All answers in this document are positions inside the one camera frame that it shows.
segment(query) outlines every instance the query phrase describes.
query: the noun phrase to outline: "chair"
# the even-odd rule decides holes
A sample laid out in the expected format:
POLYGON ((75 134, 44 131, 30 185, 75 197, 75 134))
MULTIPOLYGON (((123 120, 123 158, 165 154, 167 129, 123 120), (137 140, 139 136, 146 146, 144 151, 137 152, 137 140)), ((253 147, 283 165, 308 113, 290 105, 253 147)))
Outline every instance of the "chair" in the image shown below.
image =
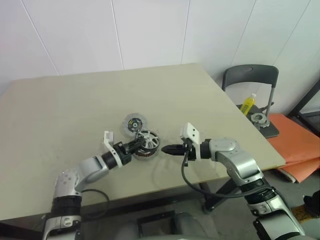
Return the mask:
MULTIPOLYGON (((226 91, 226 88, 233 84, 238 83, 262 83, 270 84, 271 91, 266 107, 258 108, 256 105, 252 106, 247 118, 251 121, 251 115, 255 113, 262 113, 266 110, 266 117, 268 118, 270 107, 273 104, 272 98, 277 84, 279 70, 275 66, 269 65, 259 65, 259 64, 246 64, 238 65, 228 68, 223 75, 222 81, 222 90, 226 91)), ((270 125, 267 127, 261 127, 259 129, 260 133, 265 138, 272 138, 279 135, 277 128, 270 122, 270 125)))

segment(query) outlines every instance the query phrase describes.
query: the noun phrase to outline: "table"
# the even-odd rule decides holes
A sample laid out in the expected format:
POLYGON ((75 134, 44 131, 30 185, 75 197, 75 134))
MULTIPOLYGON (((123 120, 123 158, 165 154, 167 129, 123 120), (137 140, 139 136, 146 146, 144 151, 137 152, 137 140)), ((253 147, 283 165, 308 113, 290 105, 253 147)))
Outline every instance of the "table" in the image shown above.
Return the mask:
MULTIPOLYGON (((203 140, 236 139, 262 170, 285 163, 198 64, 17 80, 0 98, 0 220, 49 212, 57 176, 102 154, 104 130, 114 131, 115 142, 129 141, 121 125, 131 113, 145 116, 161 147, 181 143, 190 122, 203 140)), ((182 160, 163 152, 133 159, 90 188, 117 200, 184 186, 182 160)), ((192 183, 227 176, 210 160, 185 171, 192 183)))

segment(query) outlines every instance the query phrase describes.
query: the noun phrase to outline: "floor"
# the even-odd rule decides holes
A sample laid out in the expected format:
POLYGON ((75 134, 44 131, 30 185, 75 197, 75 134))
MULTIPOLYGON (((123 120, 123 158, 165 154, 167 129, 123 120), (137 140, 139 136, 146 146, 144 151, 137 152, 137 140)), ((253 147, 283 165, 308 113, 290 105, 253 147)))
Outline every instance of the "floor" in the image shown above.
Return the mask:
MULTIPOLYGON (((319 171, 313 173, 302 183, 288 182, 276 170, 264 172, 268 182, 276 187, 286 198, 290 207, 297 207, 303 204, 303 195, 312 195, 320 189, 319 171)), ((224 184, 226 179, 209 182, 211 191, 215 192, 224 184)), ((188 187, 172 189, 166 192, 155 193, 153 198, 163 197, 164 194, 177 194, 177 191, 190 191, 188 187)), ((135 201, 146 201, 146 196, 140 196, 135 201)), ((124 199, 121 204, 132 204, 124 199)), ((210 214, 204 214, 199 200, 187 200, 176 202, 171 205, 143 210, 139 212, 127 213, 102 220, 91 221, 82 225, 82 232, 85 240, 111 240, 117 229, 123 223, 135 221, 138 218, 174 210, 176 213, 189 212, 202 225, 208 237, 215 240, 258 240, 256 231, 252 225, 255 219, 247 208, 244 198, 228 199, 218 206, 210 214)), ((17 225, 25 228, 32 228, 40 231, 42 229, 41 215, 33 217, 16 218, 7 220, 5 223, 17 225)), ((320 219, 312 219, 302 224, 306 234, 320 240, 320 219)), ((144 227, 144 233, 149 235, 165 235, 170 233, 169 221, 167 219, 148 223, 144 227)))

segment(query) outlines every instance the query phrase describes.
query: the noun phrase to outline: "black cable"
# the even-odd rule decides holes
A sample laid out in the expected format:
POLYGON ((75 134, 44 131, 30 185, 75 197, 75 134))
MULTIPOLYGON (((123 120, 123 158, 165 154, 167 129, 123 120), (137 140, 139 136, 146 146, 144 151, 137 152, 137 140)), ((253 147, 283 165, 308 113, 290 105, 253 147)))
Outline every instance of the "black cable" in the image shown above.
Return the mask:
POLYGON ((188 179, 186 178, 185 175, 185 164, 188 161, 188 155, 189 155, 189 150, 187 150, 184 154, 184 159, 181 165, 181 174, 182 174, 182 178, 185 181, 185 183, 192 188, 193 190, 202 193, 204 195, 208 195, 208 196, 212 196, 212 197, 216 197, 216 198, 221 198, 221 199, 235 199, 235 198, 241 198, 241 197, 246 197, 252 194, 256 194, 257 192, 261 191, 261 190, 274 190, 273 187, 271 186, 261 186, 261 187, 256 187, 255 189, 243 192, 243 193, 238 193, 238 194, 220 194, 220 193, 213 193, 210 191, 206 191, 206 190, 202 190, 198 187, 195 187, 192 185, 191 182, 188 181, 188 179))
POLYGON ((105 210, 103 210, 101 213, 96 213, 96 212, 95 213, 87 213, 87 214, 83 214, 82 217, 87 218, 87 219, 98 219, 98 218, 104 216, 107 213, 107 211, 109 210, 109 205, 110 205, 110 199, 109 199, 108 195, 106 193, 104 193, 103 191, 100 191, 97 189, 85 189, 82 191, 82 193, 85 193, 85 192, 99 193, 105 197, 106 202, 105 202, 105 210))

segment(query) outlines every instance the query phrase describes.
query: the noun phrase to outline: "white wall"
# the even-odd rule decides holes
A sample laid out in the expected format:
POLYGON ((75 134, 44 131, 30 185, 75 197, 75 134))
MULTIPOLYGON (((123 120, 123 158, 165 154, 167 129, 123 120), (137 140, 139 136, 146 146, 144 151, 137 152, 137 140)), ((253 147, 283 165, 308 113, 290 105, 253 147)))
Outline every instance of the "white wall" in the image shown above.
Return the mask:
MULTIPOLYGON (((38 76, 200 63, 220 82, 230 66, 267 64, 279 68, 272 111, 286 113, 320 74, 319 12, 319 0, 0 0, 0 94, 38 76)), ((227 94, 257 92, 262 107, 269 91, 227 94)))

